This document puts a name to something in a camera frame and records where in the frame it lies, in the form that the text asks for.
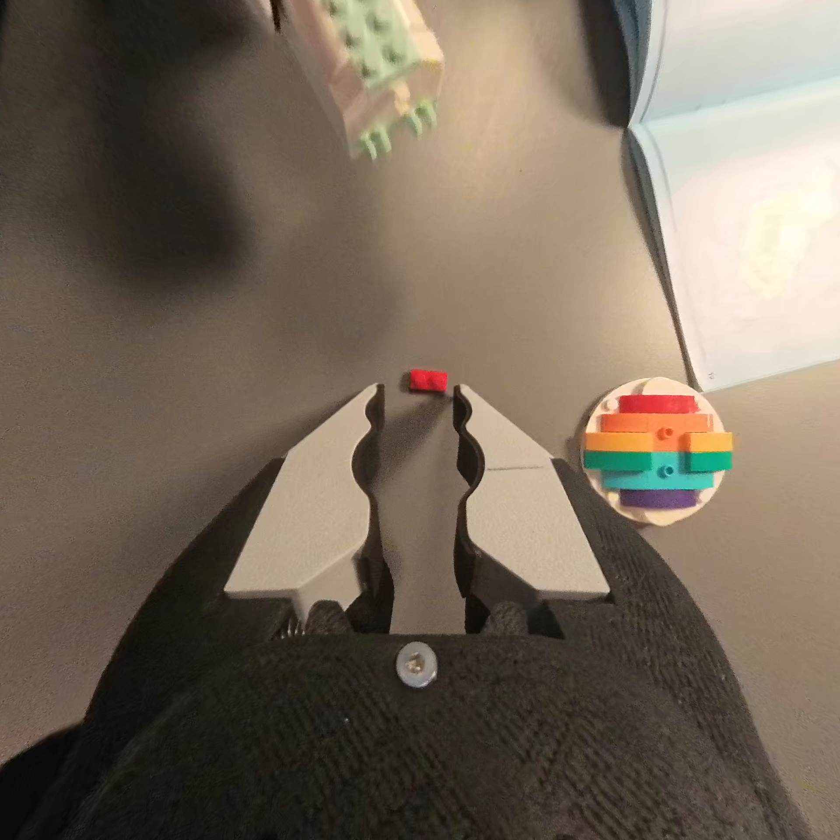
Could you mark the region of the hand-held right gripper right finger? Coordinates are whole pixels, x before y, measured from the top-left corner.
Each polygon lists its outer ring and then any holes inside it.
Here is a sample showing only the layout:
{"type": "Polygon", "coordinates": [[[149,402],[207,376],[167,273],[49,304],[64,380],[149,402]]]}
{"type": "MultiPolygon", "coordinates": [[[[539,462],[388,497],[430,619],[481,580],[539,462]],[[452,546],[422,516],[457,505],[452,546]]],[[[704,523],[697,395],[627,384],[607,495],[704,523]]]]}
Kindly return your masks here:
{"type": "Polygon", "coordinates": [[[465,621],[502,603],[530,621],[555,603],[609,606],[612,593],[549,450],[468,385],[453,394],[455,578],[465,621]]]}

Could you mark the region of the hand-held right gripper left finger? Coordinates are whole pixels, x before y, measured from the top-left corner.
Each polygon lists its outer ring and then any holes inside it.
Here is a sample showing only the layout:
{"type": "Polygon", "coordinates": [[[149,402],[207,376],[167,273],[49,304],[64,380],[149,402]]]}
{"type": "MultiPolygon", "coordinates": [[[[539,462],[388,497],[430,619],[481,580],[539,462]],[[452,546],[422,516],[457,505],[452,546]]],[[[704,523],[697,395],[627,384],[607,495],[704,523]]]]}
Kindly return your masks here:
{"type": "Polygon", "coordinates": [[[371,478],[385,387],[352,397],[288,450],[224,587],[237,599],[286,599],[297,618],[336,602],[349,618],[391,618],[371,478]]]}

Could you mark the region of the white and green lego build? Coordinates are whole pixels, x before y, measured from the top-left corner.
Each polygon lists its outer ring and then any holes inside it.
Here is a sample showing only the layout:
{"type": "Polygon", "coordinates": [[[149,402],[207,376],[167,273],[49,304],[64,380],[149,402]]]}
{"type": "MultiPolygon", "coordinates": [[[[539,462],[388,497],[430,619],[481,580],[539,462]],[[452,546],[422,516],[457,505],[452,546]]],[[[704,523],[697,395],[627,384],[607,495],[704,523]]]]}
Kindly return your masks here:
{"type": "Polygon", "coordinates": [[[412,1],[279,2],[278,29],[351,159],[434,128],[445,56],[412,1]]]}

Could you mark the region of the round rainbow lego build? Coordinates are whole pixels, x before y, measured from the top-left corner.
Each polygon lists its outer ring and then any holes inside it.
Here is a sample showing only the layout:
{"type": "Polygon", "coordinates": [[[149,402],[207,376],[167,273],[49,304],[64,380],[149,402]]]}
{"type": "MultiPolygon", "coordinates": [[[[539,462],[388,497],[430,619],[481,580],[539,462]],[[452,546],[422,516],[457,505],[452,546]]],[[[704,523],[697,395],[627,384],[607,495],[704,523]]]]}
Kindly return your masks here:
{"type": "Polygon", "coordinates": [[[639,526],[665,527],[714,497],[732,469],[735,440],[704,395],[650,376],[593,402],[578,459],[611,509],[639,526]]]}

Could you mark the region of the open lego instruction booklet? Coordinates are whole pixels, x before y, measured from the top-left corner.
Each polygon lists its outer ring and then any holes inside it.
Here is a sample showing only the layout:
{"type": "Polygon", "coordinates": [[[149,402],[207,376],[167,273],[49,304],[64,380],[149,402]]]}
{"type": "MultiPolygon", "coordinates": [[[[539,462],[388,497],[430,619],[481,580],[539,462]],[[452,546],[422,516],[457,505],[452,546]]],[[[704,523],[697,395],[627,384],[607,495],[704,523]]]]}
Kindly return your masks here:
{"type": "Polygon", "coordinates": [[[839,2],[612,5],[626,143],[692,383],[837,361],[839,2]]]}

